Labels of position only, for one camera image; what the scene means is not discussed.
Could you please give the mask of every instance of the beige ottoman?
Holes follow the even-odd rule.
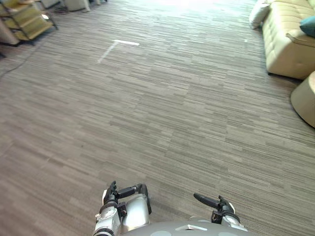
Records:
[[[292,92],[291,103],[296,113],[315,127],[315,71]]]

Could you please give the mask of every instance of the sofa cushion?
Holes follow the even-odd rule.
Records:
[[[283,35],[286,35],[290,30],[300,29],[301,20],[314,15],[314,10],[309,3],[306,7],[275,1],[270,5],[270,8],[275,27]]]
[[[271,4],[273,2],[284,2],[284,3],[289,3],[297,6],[305,6],[305,7],[310,7],[311,2],[314,0],[267,0],[268,4]]]
[[[300,29],[292,29],[286,33],[286,36],[294,43],[315,48],[315,38],[307,36]]]
[[[315,11],[315,0],[308,0],[308,2]]]

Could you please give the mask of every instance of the floor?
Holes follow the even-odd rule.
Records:
[[[152,222],[221,194],[262,236],[315,235],[315,132],[300,81],[268,76],[254,0],[110,0],[0,46],[0,235],[91,235],[101,195],[144,182]],[[139,43],[113,45],[113,40]]]

